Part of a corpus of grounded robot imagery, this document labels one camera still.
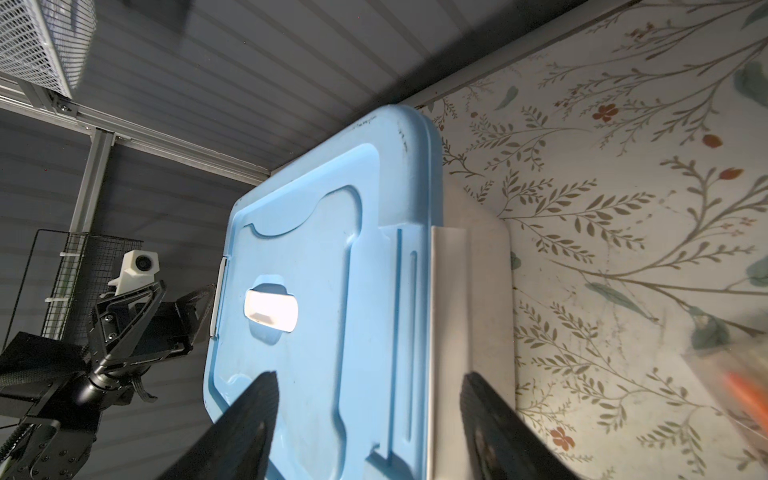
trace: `gray wall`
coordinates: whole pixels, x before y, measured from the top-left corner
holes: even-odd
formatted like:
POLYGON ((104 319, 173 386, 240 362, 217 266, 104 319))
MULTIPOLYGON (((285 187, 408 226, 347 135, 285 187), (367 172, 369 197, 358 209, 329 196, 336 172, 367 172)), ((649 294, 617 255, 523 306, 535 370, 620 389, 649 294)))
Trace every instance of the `gray wall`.
POLYGON ((584 0, 97 0, 74 99, 269 169, 584 0))
MULTIPOLYGON (((0 328, 5 333, 32 237, 38 228, 67 230, 90 139, 0 110, 0 328)), ((116 146, 94 219, 95 233, 144 241, 160 254, 174 300, 214 283, 229 211, 252 187, 173 161, 116 146)), ((59 242, 42 241, 14 321, 39 333, 58 267, 59 242)), ((207 344, 153 366, 144 377, 155 403, 136 398, 104 414, 91 459, 77 478, 154 478, 202 435, 210 419, 202 400, 207 344)), ((0 417, 0 426, 15 419, 0 417)), ((0 430, 0 442, 12 429, 0 430)))

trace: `storage box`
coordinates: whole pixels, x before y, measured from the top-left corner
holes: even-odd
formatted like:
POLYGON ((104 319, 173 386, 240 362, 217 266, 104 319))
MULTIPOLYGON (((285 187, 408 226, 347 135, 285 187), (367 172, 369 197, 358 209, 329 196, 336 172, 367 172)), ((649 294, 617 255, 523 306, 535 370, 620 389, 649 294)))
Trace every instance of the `storage box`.
POLYGON ((514 407, 510 261, 504 223, 443 178, 432 123, 380 108, 235 204, 206 409, 276 371, 267 478, 470 478, 463 375, 514 407))

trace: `blue lid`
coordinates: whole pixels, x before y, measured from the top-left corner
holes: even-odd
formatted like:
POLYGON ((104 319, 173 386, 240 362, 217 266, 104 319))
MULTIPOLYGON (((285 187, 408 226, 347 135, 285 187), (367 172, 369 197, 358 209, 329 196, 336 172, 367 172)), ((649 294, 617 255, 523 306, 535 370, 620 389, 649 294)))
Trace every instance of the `blue lid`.
POLYGON ((260 373, 277 371, 268 478, 425 475, 441 162, 427 118, 383 107, 235 204, 204 399, 215 421, 260 373), (248 290, 294 296, 296 328, 248 319, 248 290))

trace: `camera lens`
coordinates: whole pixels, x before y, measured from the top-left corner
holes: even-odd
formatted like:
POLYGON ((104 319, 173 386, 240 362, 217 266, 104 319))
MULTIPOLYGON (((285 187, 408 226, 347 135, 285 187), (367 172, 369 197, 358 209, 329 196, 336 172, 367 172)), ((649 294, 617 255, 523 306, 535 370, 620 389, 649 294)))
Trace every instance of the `camera lens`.
POLYGON ((142 272, 149 271, 149 269, 152 268, 152 259, 150 257, 147 257, 146 255, 141 255, 137 257, 136 268, 138 268, 142 272))

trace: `white handle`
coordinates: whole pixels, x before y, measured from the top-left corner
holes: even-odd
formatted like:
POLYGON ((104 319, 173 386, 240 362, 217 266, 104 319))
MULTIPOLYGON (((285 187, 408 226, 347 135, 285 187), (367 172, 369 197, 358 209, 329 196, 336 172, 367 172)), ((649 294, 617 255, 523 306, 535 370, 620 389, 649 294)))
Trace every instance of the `white handle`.
POLYGON ((248 290, 244 311, 254 322, 284 332, 292 332, 299 319, 299 304, 293 295, 248 290))

